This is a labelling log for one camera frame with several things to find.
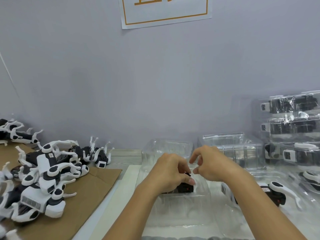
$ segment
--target person's left hand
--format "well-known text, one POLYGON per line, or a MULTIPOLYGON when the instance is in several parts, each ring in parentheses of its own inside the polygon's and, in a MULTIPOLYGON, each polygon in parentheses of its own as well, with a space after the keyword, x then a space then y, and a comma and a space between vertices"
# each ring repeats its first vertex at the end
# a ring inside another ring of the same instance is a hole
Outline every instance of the person's left hand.
POLYGON ((191 173, 191 170, 183 157, 164 153, 141 184, 152 187, 156 195, 173 191, 183 182, 195 185, 194 179, 185 173, 191 173))

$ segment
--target cardboard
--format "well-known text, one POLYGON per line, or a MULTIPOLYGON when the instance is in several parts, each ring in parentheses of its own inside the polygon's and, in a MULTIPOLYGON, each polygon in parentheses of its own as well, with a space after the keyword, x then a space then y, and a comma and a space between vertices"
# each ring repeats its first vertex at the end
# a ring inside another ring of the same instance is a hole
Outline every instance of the cardboard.
MULTIPOLYGON (((26 153, 33 151, 26 145, 18 143, 10 143, 7 146, 0 145, 1 167, 6 162, 10 162, 9 169, 19 165, 18 151, 15 146, 20 146, 26 153)), ((71 239, 105 198, 121 171, 121 169, 90 167, 87 175, 66 185, 65 193, 77 192, 77 195, 65 199, 66 207, 61 218, 49 218, 42 214, 34 222, 23 227, 15 226, 10 219, 2 221, 1 225, 8 231, 17 228, 18 236, 22 240, 71 239)))

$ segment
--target orange border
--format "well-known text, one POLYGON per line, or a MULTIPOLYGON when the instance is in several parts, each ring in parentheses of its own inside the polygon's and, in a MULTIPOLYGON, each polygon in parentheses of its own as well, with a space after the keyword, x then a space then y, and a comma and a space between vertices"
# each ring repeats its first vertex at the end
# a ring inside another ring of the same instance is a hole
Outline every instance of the orange border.
POLYGON ((207 7, 206 7, 206 12, 201 13, 201 14, 195 14, 195 15, 188 15, 188 16, 181 16, 181 17, 170 17, 170 18, 164 18, 164 19, 158 19, 158 20, 151 20, 151 21, 144 21, 144 22, 137 22, 137 23, 130 23, 127 24, 127 19, 126 19, 126 11, 125 11, 125 3, 122 0, 122 6, 123 6, 123 12, 124 12, 124 21, 126 25, 132 25, 132 24, 144 24, 144 23, 151 23, 151 22, 157 22, 157 21, 164 21, 164 20, 171 20, 171 19, 181 19, 181 18, 189 18, 189 17, 195 17, 195 16, 201 16, 201 15, 206 15, 208 14, 208 0, 207 0, 207 7))

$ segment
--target poster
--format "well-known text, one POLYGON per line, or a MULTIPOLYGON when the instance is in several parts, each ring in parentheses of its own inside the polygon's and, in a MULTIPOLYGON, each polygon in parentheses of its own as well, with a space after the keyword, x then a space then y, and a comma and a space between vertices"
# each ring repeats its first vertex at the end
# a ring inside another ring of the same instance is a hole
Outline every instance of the poster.
POLYGON ((212 0, 119 0, 122 29, 212 17, 212 0))

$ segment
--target forearm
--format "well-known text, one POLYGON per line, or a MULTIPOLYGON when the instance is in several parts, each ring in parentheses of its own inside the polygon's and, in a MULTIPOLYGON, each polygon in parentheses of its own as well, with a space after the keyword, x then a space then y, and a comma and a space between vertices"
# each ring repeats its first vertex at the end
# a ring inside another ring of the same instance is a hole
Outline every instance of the forearm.
POLYGON ((103 240, 137 240, 141 239, 150 211, 157 194, 152 185, 143 182, 136 188, 131 199, 111 226, 103 240))
POLYGON ((256 240, 305 240, 245 170, 232 172, 225 183, 236 198, 256 240))

